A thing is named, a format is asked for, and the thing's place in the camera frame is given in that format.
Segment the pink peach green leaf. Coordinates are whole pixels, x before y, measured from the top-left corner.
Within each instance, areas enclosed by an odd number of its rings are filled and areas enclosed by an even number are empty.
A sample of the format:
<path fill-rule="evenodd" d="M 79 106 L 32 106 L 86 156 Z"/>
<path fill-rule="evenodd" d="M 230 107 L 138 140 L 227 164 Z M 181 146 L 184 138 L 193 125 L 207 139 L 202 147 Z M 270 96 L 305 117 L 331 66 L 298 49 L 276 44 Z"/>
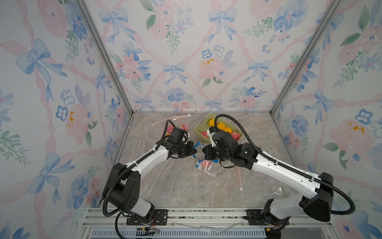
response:
<path fill-rule="evenodd" d="M 211 162 L 209 160 L 203 160 L 201 161 L 200 166 L 204 170 L 209 170 L 211 167 Z"/>

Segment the blue zipper clear bag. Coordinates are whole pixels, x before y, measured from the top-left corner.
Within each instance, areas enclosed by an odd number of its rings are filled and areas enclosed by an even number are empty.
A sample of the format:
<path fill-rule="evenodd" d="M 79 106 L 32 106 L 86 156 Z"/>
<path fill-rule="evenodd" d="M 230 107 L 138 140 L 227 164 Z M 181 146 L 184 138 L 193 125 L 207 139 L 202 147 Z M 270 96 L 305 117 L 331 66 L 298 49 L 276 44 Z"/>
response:
<path fill-rule="evenodd" d="M 197 151 L 193 154 L 193 158 L 197 160 L 196 168 L 209 176 L 216 177 L 220 170 L 219 160 L 205 160 L 205 154 L 202 151 L 205 146 L 206 145 L 200 141 L 198 141 L 194 146 L 194 149 Z"/>

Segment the pink zipper clear bag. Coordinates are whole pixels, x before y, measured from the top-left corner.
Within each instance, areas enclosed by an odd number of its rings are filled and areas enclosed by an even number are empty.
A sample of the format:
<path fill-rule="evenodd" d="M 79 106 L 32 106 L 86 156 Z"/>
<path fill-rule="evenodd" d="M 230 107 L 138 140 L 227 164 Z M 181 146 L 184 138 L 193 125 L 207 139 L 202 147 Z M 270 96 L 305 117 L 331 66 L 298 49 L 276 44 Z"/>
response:
<path fill-rule="evenodd" d="M 192 114 L 185 114 L 185 115 L 179 115 L 179 116 L 171 116 L 171 117 L 165 117 L 163 119 L 157 120 L 151 125 L 151 130 L 154 133 L 155 136 L 162 135 L 163 132 L 165 132 L 165 136 L 170 136 L 170 134 L 167 134 L 167 127 L 172 125 L 174 128 L 178 127 L 182 130 L 182 125 L 190 123 L 190 118 L 192 117 Z M 187 132 L 187 136 L 190 137 L 190 125 L 189 125 L 189 131 Z"/>
<path fill-rule="evenodd" d="M 239 191 L 241 194 L 245 192 L 266 192 L 269 195 L 283 195 L 282 187 L 276 180 L 263 173 L 250 171 L 246 168 L 237 168 L 237 176 L 239 183 Z"/>

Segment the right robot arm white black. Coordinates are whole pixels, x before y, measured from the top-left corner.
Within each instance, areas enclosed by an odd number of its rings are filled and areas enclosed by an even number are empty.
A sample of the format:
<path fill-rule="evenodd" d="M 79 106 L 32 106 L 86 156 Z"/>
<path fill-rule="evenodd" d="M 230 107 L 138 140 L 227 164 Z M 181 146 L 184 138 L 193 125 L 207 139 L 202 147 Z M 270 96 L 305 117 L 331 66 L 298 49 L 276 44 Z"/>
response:
<path fill-rule="evenodd" d="M 318 175 L 300 171 L 250 143 L 238 144 L 223 130 L 207 135 L 210 144 L 203 149 L 206 160 L 229 161 L 237 167 L 268 175 L 297 191 L 295 196 L 269 199 L 258 215 L 259 220 L 271 225 L 288 217 L 306 215 L 317 221 L 330 221 L 333 191 L 317 182 Z"/>

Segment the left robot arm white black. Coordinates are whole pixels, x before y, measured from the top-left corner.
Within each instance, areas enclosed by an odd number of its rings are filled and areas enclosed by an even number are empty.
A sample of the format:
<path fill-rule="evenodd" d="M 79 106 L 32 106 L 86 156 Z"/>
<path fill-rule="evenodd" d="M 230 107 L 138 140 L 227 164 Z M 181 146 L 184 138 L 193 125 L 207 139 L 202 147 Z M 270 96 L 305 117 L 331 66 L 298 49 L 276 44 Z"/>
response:
<path fill-rule="evenodd" d="M 136 221 L 142 224 L 151 223 L 155 206 L 140 196 L 141 179 L 170 158 L 185 158 L 195 154 L 194 143 L 188 138 L 186 130 L 174 127 L 170 135 L 162 135 L 154 147 L 137 160 L 114 165 L 102 193 L 103 215 L 111 217 L 123 213 L 135 216 Z"/>

